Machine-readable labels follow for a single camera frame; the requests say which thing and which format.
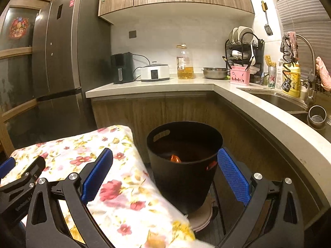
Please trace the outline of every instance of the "hanging spatula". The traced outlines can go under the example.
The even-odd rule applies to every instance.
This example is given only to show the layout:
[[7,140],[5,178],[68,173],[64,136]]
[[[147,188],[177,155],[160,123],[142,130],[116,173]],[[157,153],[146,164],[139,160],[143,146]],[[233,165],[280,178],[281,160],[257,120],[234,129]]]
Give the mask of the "hanging spatula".
[[267,9],[268,9],[267,3],[263,2],[263,1],[262,1],[262,9],[265,13],[265,18],[267,19],[267,24],[265,24],[264,29],[268,36],[273,35],[272,30],[269,26],[269,21],[268,21],[268,16],[267,16]]

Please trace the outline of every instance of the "metal screw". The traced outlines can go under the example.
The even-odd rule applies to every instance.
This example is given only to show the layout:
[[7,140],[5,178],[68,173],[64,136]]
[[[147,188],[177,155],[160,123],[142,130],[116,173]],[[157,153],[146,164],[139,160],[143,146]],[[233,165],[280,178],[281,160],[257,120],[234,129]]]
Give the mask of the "metal screw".
[[71,174],[69,175],[69,179],[70,179],[70,180],[75,180],[75,179],[77,178],[77,176],[78,176],[77,173],[71,173]]
[[46,182],[45,178],[40,178],[38,181],[38,184],[42,185],[44,182]]
[[254,173],[254,178],[257,180],[261,180],[262,179],[262,174],[261,173]]
[[287,178],[285,178],[285,183],[290,185],[290,184],[292,184],[292,180],[287,177]]

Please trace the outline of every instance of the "pink utensil holder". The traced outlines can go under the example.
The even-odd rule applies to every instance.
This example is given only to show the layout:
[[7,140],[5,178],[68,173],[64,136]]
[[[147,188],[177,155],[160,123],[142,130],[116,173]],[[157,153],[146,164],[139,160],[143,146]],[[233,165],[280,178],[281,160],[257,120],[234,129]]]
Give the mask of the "pink utensil holder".
[[249,86],[249,71],[245,71],[246,67],[242,66],[231,66],[230,70],[230,83]]

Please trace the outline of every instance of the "blue gripper pad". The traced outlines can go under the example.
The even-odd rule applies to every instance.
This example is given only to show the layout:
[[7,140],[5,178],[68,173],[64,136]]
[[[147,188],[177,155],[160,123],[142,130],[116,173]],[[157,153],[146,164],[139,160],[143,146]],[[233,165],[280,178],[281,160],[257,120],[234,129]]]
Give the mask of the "blue gripper pad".
[[10,157],[4,163],[0,165],[0,179],[4,178],[14,167],[15,167],[15,159]]
[[89,201],[94,200],[102,182],[104,181],[109,169],[113,164],[113,153],[110,149],[105,148],[97,158],[98,163],[94,166],[91,173],[82,185],[82,202],[86,205]]
[[218,151],[217,162],[236,199],[247,206],[251,199],[249,183],[224,148]]

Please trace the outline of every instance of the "gray refrigerator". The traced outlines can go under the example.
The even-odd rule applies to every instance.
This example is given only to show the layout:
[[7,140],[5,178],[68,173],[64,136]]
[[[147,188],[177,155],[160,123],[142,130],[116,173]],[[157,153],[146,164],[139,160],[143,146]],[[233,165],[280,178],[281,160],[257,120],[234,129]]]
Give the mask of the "gray refrigerator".
[[113,82],[110,24],[98,7],[99,0],[54,0],[36,18],[32,75],[42,141],[96,129],[85,92]]

